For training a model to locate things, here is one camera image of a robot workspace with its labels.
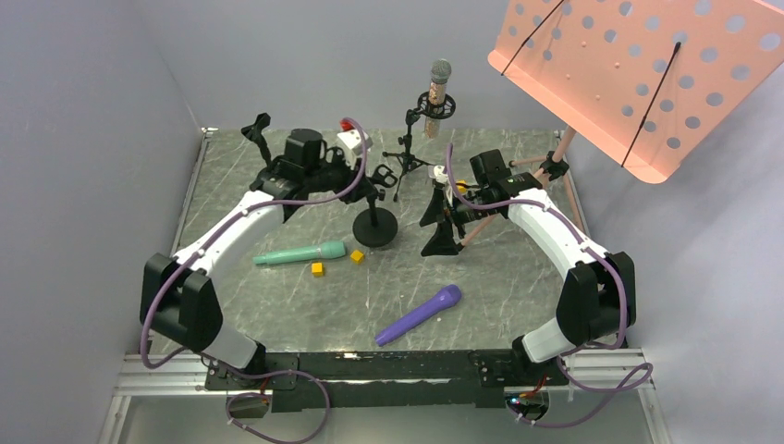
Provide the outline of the purple microphone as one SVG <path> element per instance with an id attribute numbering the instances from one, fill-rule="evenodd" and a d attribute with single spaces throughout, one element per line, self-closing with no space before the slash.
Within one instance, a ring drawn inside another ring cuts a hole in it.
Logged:
<path id="1" fill-rule="evenodd" d="M 423 302 L 378 333 L 374 338 L 375 344 L 379 347 L 386 346 L 418 327 L 431 317 L 439 315 L 446 309 L 452 308 L 461 299 L 462 291 L 457 285 L 450 284 L 443 287 L 432 298 Z"/>

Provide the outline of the round-base mic stand front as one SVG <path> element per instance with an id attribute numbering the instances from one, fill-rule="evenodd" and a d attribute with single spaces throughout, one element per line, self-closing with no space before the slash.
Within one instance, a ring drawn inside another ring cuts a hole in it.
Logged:
<path id="1" fill-rule="evenodd" d="M 395 215 L 377 203 L 386 198 L 386 190 L 395 187 L 398 178 L 386 165 L 379 165 L 371 176 L 365 176 L 351 194 L 353 202 L 364 200 L 368 208 L 355 217 L 352 232 L 358 243 L 369 248 L 388 245 L 398 233 Z"/>

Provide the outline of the rhinestone glitter microphone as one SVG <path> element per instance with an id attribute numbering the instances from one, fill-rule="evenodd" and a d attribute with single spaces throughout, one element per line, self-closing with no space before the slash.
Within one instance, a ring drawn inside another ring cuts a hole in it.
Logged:
<path id="1" fill-rule="evenodd" d="M 452 109 L 446 93 L 447 82 L 451 73 L 451 64 L 444 58 L 437 59 L 432 65 L 424 124 L 424 134 L 429 139 L 434 139 L 438 136 L 440 122 L 452 115 Z"/>

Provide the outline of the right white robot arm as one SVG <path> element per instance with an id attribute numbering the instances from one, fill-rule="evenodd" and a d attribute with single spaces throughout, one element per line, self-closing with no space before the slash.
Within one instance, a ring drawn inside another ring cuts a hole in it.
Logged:
<path id="1" fill-rule="evenodd" d="M 553 317 L 518 337 L 514 349 L 526 364 L 541 364 L 614 334 L 619 347 L 636 319 L 634 263 L 591 240 L 550 199 L 529 172 L 514 174 L 498 150 L 471 159 L 475 181 L 459 191 L 449 165 L 430 166 L 434 190 L 420 224 L 436 231 L 421 255 L 457 255 L 467 224 L 502 216 L 521 228 L 563 279 Z"/>

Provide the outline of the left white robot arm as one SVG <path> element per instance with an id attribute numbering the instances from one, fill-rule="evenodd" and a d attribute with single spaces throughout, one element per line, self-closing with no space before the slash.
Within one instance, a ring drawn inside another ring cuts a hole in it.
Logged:
<path id="1" fill-rule="evenodd" d="M 226 321 L 214 282 L 299 208 L 374 199 L 366 174 L 372 139 L 356 120 L 343 121 L 351 128 L 339 133 L 337 146 L 327 146 L 317 130 L 294 129 L 278 156 L 271 155 L 261 126 L 243 128 L 265 162 L 248 191 L 191 245 L 172 256 L 156 253 L 144 266 L 140 355 L 146 368 L 191 351 L 244 374 L 264 372 L 265 346 Z"/>

